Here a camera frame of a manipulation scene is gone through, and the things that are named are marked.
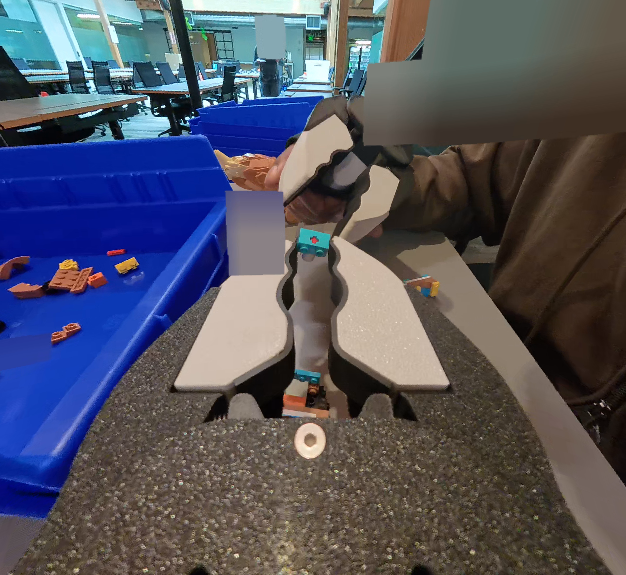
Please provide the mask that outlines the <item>person's right hand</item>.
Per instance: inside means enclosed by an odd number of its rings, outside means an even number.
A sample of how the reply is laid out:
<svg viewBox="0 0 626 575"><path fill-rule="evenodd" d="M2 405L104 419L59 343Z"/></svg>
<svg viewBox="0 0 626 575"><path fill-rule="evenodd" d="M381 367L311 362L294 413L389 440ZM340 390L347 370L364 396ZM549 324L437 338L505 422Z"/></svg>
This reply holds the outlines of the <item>person's right hand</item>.
<svg viewBox="0 0 626 575"><path fill-rule="evenodd" d="M280 176L294 146L292 144L286 147L268 171L264 182L265 190L278 191ZM288 225L323 225L340 221L345 209L346 203L343 199L321 196L307 189L284 207L284 216Z"/></svg>

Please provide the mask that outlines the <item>toy bricks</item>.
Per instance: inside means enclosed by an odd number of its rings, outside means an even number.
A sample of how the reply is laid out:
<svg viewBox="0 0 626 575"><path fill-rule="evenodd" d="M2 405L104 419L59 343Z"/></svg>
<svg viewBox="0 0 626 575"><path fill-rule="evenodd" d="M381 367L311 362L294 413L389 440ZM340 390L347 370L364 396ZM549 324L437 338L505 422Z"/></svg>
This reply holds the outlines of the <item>toy bricks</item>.
<svg viewBox="0 0 626 575"><path fill-rule="evenodd" d="M112 250L106 254L108 257L115 257L123 253L126 253L126 250ZM3 262L1 264L1 281L9 281L13 277L14 272L24 271L29 262L29 256L14 257ZM117 274L126 275L137 270L139 266L137 258L132 257L117 263L114 265L114 269ZM102 272L95 273L92 266L81 268L77 261L66 259L59 264L52 278L44 284L36 285L20 282L9 287L7 291L17 299L28 300L43 298L57 293L81 295L88 287L93 289L101 288L107 282L106 276ZM81 330L82 327L79 323L68 323L62 329L51 334L51 345L56 346L66 341Z"/></svg>

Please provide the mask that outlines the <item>small multicoloured toy brick block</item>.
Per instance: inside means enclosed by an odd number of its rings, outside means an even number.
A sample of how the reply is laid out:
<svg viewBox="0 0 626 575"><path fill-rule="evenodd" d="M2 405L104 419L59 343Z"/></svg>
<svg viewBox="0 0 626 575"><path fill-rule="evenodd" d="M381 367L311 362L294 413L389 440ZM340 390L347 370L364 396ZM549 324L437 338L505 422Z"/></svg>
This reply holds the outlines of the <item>small multicoloured toy brick block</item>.
<svg viewBox="0 0 626 575"><path fill-rule="evenodd" d="M411 280L404 280L403 283L405 286L416 289L425 297L437 297L440 290L440 282L428 274Z"/></svg>

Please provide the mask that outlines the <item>blue plastic bin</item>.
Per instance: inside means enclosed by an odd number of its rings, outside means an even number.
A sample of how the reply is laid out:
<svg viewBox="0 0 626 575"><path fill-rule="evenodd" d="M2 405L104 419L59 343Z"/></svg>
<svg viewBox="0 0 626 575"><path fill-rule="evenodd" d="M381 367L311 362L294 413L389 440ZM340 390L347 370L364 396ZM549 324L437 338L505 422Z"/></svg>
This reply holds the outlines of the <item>blue plastic bin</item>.
<svg viewBox="0 0 626 575"><path fill-rule="evenodd" d="M228 275L225 191L201 135L1 149L1 515L44 518L131 364ZM108 257L112 250L126 250ZM119 275L114 265L137 258ZM20 300L59 264L102 272L81 295ZM56 346L68 323L82 330Z"/></svg>
<svg viewBox="0 0 626 575"><path fill-rule="evenodd" d="M189 121L192 134L208 139L223 154L277 157L300 134L321 95L226 102L198 110Z"/></svg>

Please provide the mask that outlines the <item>teal toy brick red cross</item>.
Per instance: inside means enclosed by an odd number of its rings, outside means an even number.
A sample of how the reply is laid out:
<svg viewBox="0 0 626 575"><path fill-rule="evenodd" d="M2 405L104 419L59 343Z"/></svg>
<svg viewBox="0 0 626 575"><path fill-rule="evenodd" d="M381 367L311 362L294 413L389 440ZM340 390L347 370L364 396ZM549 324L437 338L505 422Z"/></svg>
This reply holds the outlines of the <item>teal toy brick red cross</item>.
<svg viewBox="0 0 626 575"><path fill-rule="evenodd" d="M296 245L299 254L305 261L325 258L331 244L331 235L325 232L300 227Z"/></svg>

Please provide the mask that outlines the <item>blue orange toy brick assembly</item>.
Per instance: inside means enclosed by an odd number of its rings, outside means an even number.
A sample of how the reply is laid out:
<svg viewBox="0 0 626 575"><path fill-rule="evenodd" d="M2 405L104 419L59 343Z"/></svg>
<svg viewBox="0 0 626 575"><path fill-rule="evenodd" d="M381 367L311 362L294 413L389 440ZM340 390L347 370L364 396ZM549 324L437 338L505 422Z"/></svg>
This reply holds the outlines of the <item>blue orange toy brick assembly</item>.
<svg viewBox="0 0 626 575"><path fill-rule="evenodd" d="M320 372L296 369L283 395L283 418L328 419L330 405Z"/></svg>

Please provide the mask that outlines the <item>person's right forearm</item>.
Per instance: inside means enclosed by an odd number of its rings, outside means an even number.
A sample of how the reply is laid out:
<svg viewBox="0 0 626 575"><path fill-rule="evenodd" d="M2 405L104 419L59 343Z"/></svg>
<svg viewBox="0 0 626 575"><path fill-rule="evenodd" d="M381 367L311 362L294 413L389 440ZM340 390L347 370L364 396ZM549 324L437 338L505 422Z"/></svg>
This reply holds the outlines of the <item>person's right forearm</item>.
<svg viewBox="0 0 626 575"><path fill-rule="evenodd" d="M383 228L499 244L540 145L540 140L462 144L414 157L412 191Z"/></svg>

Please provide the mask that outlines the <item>brown toy brick model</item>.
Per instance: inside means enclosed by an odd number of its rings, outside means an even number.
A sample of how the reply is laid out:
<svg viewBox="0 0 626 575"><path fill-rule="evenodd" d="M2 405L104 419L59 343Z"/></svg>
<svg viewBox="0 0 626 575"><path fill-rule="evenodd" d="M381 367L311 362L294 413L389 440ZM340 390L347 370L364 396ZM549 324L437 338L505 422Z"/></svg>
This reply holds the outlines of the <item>brown toy brick model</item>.
<svg viewBox="0 0 626 575"><path fill-rule="evenodd" d="M228 157L215 149L214 154L229 181L249 191L265 191L265 179L274 166L275 157L246 153L242 156Z"/></svg>

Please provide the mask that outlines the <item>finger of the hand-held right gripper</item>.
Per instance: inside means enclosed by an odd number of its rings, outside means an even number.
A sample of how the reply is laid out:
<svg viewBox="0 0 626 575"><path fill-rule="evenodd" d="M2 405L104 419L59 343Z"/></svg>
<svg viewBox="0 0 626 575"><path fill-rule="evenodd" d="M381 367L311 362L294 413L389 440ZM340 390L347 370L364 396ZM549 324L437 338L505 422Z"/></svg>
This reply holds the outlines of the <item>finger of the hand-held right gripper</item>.
<svg viewBox="0 0 626 575"><path fill-rule="evenodd" d="M335 154L347 153L353 146L347 124L336 114L302 132L281 172L284 205L291 204Z"/></svg>
<svg viewBox="0 0 626 575"><path fill-rule="evenodd" d="M399 184L390 169L369 167L356 181L354 195L338 223L338 238L355 243L379 227L389 215Z"/></svg>

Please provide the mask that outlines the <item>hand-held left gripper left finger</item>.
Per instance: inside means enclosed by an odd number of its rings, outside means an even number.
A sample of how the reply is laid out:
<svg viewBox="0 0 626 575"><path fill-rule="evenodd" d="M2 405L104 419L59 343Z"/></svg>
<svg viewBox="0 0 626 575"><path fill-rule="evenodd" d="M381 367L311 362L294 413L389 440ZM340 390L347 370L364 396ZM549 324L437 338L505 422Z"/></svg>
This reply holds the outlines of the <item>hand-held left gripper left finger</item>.
<svg viewBox="0 0 626 575"><path fill-rule="evenodd" d="M259 406L282 397L295 373L293 276L295 243L285 243L280 274L226 279L181 367L177 392L251 395Z"/></svg>

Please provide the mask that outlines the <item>black metal post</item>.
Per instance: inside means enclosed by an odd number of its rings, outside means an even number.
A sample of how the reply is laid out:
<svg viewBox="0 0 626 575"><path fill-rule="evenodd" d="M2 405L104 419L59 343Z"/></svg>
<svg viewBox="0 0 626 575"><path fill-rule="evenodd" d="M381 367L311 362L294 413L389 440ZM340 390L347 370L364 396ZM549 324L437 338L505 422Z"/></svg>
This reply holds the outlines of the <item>black metal post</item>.
<svg viewBox="0 0 626 575"><path fill-rule="evenodd" d="M182 56L186 83L190 95L190 101L195 113L202 107L199 80L193 59L193 52L185 22L184 6L182 0L168 0L176 32L176 39Z"/></svg>

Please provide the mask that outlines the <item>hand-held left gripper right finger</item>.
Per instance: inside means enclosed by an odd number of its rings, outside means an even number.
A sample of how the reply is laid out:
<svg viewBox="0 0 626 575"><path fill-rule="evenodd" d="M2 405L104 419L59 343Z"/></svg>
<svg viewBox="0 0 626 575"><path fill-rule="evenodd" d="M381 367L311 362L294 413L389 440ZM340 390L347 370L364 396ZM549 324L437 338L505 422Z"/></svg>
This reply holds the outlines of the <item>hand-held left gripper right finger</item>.
<svg viewBox="0 0 626 575"><path fill-rule="evenodd" d="M347 398L445 391L450 381L403 282L379 260L331 238L329 375Z"/></svg>

